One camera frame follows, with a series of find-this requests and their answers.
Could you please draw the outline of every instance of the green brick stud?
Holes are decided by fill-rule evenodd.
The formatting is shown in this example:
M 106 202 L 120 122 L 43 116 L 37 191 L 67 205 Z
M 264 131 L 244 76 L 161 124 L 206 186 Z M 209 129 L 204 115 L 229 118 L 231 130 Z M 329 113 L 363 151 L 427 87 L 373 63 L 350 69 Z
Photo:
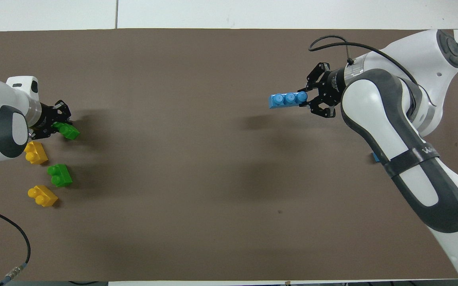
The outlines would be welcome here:
M 79 130 L 77 130 L 77 128 L 75 128 L 73 125 L 63 122 L 54 122 L 52 127 L 58 130 L 58 132 L 65 136 L 65 138 L 70 140 L 77 138 L 77 136 L 80 134 Z
M 72 183 L 72 178 L 66 165 L 56 164 L 47 168 L 47 174 L 51 175 L 51 182 L 56 187 L 66 187 Z

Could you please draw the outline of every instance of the building block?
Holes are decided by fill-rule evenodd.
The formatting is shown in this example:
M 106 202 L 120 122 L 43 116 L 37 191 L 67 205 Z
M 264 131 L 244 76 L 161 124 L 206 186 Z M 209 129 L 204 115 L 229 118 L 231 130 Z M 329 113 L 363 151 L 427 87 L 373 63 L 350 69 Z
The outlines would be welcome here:
M 374 152 L 372 152 L 372 155 L 374 156 L 374 161 L 376 161 L 376 163 L 378 163 L 379 162 L 378 156 Z
M 26 145 L 26 148 L 24 148 L 24 152 L 26 152 L 26 160 L 31 164 L 42 164 L 43 162 L 49 160 L 45 154 L 45 150 L 43 150 L 42 143 L 40 142 L 29 142 Z
M 47 174 L 51 175 L 50 181 L 56 187 L 66 187 L 72 183 L 72 178 L 66 165 L 56 164 L 47 168 Z
M 80 132 L 73 125 L 63 123 L 63 122 L 54 122 L 52 127 L 58 130 L 65 138 L 73 140 L 79 136 Z
M 27 196 L 34 198 L 35 203 L 43 207 L 50 207 L 58 200 L 58 197 L 43 185 L 29 189 Z
M 300 103 L 307 101 L 306 92 L 290 92 L 272 94 L 268 98 L 270 108 L 298 106 Z

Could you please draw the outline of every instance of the white floor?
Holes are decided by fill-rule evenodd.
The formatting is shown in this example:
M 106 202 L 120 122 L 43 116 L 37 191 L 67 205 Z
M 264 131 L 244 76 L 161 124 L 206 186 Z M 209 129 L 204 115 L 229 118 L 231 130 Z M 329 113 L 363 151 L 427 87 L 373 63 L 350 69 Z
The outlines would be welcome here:
M 458 41 L 458 1 L 0 0 L 0 31 L 137 27 L 456 29 Z

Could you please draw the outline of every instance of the brown table surface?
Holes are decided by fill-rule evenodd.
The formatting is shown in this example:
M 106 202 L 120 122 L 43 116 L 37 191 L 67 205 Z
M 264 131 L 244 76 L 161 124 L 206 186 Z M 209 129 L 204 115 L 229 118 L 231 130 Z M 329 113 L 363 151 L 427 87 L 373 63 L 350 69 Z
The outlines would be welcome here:
M 41 140 L 49 165 L 0 162 L 0 213 L 26 231 L 21 280 L 455 278 L 371 149 L 342 121 L 268 96 L 305 85 L 307 51 L 340 34 L 383 48 L 415 31 L 118 29 L 0 32 L 0 80 L 34 75 L 81 131 Z M 366 51 L 352 48 L 353 56 Z M 458 78 L 427 136 L 458 172 Z M 54 207 L 27 197 L 35 185 Z M 0 220 L 0 279 L 25 258 Z

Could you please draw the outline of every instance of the cable connector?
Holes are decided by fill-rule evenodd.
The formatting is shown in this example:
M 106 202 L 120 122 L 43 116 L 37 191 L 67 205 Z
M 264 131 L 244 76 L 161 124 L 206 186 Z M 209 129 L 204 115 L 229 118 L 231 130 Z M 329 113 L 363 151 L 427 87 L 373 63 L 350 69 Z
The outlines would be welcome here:
M 15 279 L 22 270 L 27 266 L 27 263 L 24 262 L 20 266 L 15 267 L 12 269 L 8 274 L 5 276 L 5 279 L 1 280 L 0 285 L 5 285 L 6 283 L 10 282 L 12 279 Z

